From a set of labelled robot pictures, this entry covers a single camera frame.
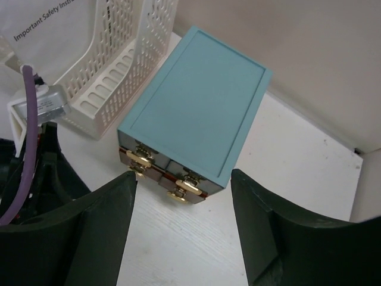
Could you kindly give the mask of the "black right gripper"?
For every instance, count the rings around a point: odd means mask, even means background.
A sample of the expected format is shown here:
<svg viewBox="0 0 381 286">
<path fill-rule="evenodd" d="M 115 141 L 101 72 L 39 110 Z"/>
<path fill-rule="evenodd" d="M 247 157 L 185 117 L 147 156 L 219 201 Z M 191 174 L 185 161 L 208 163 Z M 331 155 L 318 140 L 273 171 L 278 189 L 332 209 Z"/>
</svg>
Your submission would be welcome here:
<svg viewBox="0 0 381 286">
<path fill-rule="evenodd" d="M 15 142 L 1 139 L 1 214 L 23 171 Z M 58 126 L 44 123 L 21 209 L 1 227 L 1 285 L 116 285 L 137 188 L 125 172 L 94 192 L 61 151 Z"/>
</svg>

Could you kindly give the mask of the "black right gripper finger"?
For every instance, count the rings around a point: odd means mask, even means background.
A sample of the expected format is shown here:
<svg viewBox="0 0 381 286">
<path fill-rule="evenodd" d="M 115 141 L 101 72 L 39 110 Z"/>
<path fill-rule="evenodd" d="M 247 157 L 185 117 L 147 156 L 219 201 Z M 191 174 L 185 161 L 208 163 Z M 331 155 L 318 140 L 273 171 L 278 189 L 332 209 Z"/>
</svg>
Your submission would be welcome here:
<svg viewBox="0 0 381 286">
<path fill-rule="evenodd" d="M 380 218 L 346 222 L 309 211 L 232 171 L 249 285 L 379 285 Z"/>
</svg>

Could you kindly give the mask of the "white instruction booklet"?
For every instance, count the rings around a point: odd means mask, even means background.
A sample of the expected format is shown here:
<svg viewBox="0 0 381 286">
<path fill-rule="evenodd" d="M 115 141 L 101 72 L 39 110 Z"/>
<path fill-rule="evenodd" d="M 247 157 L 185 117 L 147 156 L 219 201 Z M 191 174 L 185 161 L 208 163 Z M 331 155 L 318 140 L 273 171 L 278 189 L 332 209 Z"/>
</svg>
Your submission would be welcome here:
<svg viewBox="0 0 381 286">
<path fill-rule="evenodd" d="M 52 85 L 89 48 L 97 1 L 1 1 L 1 36 Z"/>
</svg>

